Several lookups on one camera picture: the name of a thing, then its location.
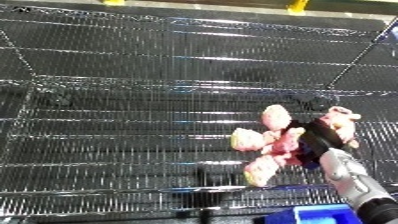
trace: yellow object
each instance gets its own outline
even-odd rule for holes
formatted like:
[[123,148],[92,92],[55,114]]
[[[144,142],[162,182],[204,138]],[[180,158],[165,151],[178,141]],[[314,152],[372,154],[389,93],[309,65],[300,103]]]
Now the yellow object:
[[294,0],[293,4],[287,7],[287,10],[291,14],[304,15],[305,6],[307,6],[309,0]]
[[246,181],[250,184],[250,185],[254,185],[254,178],[253,175],[251,175],[251,173],[244,171],[243,175],[245,176]]
[[125,0],[104,0],[105,5],[124,5]]

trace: metal wire rack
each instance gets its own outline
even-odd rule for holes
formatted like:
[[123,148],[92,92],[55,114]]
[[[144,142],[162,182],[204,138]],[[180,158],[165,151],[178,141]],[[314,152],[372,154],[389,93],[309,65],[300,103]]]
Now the metal wire rack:
[[268,105],[363,114],[353,152],[398,184],[398,63],[356,30],[0,5],[2,216],[271,211],[339,202],[290,167],[248,187],[229,147]]

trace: blue bin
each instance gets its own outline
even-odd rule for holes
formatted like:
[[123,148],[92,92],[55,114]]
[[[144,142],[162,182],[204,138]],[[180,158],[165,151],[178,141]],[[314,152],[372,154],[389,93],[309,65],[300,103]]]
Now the blue bin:
[[297,206],[265,217],[265,224],[362,224],[346,204]]

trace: gray robot arm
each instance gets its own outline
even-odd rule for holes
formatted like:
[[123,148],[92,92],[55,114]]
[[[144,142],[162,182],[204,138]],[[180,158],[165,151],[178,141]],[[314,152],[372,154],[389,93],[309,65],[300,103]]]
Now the gray robot arm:
[[320,158],[326,180],[365,224],[398,224],[398,203],[349,153],[329,148]]

